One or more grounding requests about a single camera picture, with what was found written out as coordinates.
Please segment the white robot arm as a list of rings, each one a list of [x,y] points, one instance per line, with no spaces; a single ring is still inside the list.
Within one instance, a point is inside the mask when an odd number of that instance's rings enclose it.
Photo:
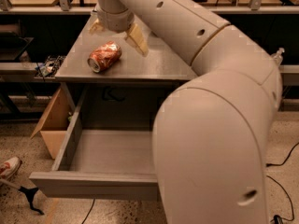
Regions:
[[[118,33],[139,18],[196,74],[157,113],[152,153],[168,224],[270,224],[265,146],[282,93],[277,62],[192,0],[98,0]]]

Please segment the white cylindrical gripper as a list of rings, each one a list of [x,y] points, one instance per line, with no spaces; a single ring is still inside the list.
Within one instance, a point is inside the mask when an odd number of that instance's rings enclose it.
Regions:
[[[122,33],[126,31],[125,41],[142,56],[147,56],[149,48],[141,28],[135,21],[135,15],[129,9],[120,13],[104,11],[99,5],[96,6],[97,18],[90,27],[91,34],[101,33],[104,28]]]

